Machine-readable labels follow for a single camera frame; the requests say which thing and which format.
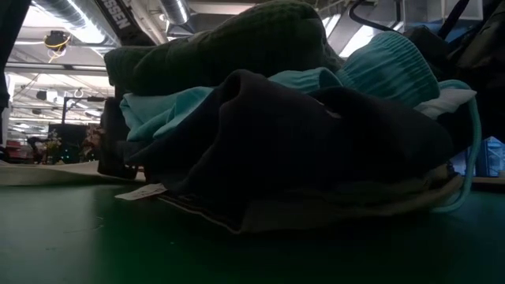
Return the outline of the teal garment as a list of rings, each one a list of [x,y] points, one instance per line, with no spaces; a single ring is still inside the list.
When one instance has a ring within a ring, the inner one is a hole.
[[[342,87],[362,95],[392,100],[413,108],[439,125],[439,116],[462,106],[476,106],[475,93],[468,85],[457,80],[438,81],[421,52],[396,32],[383,32],[373,37],[336,71],[318,67],[261,76],[305,94]],[[129,127],[125,143],[148,142],[175,129],[221,84],[188,88],[158,97],[126,95],[121,102],[122,114]]]

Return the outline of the dark green garment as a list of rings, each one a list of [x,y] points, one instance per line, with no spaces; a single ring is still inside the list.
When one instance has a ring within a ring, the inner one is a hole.
[[[271,0],[211,31],[158,46],[119,47],[104,62],[113,86],[143,96],[214,87],[238,69],[269,77],[318,67],[336,71],[343,64],[320,16],[301,0]]]

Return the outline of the black garment with drawstring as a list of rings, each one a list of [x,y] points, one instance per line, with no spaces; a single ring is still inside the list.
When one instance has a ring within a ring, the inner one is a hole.
[[[420,178],[447,164],[450,135],[388,99],[332,87],[303,93],[240,70],[175,129],[127,142],[162,193],[245,203],[293,189]]]

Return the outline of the beige garment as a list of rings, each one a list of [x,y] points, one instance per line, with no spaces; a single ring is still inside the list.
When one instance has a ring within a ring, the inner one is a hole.
[[[198,215],[232,234],[278,230],[310,230],[351,219],[370,219],[427,211],[462,189],[464,177],[447,164],[422,177],[396,183],[359,181],[331,191],[293,189],[245,203],[211,201],[165,191],[159,198],[184,212]]]

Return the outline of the white bonavita tote bag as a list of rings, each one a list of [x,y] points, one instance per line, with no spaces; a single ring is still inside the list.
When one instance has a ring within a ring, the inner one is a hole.
[[[0,185],[42,186],[146,182],[142,173],[136,174],[133,180],[100,174],[98,165],[98,161],[60,165],[8,164],[0,161]]]

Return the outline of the long ceiling light bar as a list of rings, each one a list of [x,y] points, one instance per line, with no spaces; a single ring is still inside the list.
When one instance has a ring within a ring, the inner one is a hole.
[[[8,62],[5,71],[13,73],[44,73],[76,76],[107,77],[105,66],[67,65],[31,62]]]

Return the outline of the green table mat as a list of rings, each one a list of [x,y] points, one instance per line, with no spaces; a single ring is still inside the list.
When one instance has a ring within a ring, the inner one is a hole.
[[[505,284],[505,195],[449,215],[234,235],[122,188],[0,188],[0,284]]]

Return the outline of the black metal stand frame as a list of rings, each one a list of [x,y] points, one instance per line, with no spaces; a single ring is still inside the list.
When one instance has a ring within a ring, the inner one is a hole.
[[[80,98],[77,98],[77,97],[64,97],[63,98],[64,101],[63,101],[63,106],[62,106],[62,119],[61,119],[61,124],[64,125],[66,123],[66,114],[69,110],[72,110],[74,106],[76,106],[78,103],[80,103],[80,101],[84,100],[84,101],[87,101],[87,102],[91,102],[91,103],[104,103],[106,102],[106,98],[101,98],[101,97],[97,97],[97,96],[89,96],[89,97],[80,97]],[[68,102],[69,101],[72,101],[72,104],[70,106],[68,106]],[[79,110],[83,110],[83,111],[91,111],[91,110],[94,110],[92,108],[85,108],[85,107],[81,107],[80,106],[80,109]],[[101,114],[90,114],[93,117],[100,117]],[[80,123],[80,122],[83,122],[83,123],[92,123],[94,120],[88,120],[88,121],[85,121],[85,120],[74,120],[76,122],[70,122],[70,123]]]

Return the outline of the round silver ceiling duct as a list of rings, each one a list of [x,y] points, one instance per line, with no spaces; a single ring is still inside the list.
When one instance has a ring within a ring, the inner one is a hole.
[[[62,26],[85,46],[119,47],[114,30],[95,0],[32,0],[32,4]]]

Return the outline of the short round silver duct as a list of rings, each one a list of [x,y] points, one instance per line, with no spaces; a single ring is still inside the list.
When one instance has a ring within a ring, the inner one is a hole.
[[[159,4],[170,24],[185,24],[190,18],[186,0],[159,0]]]

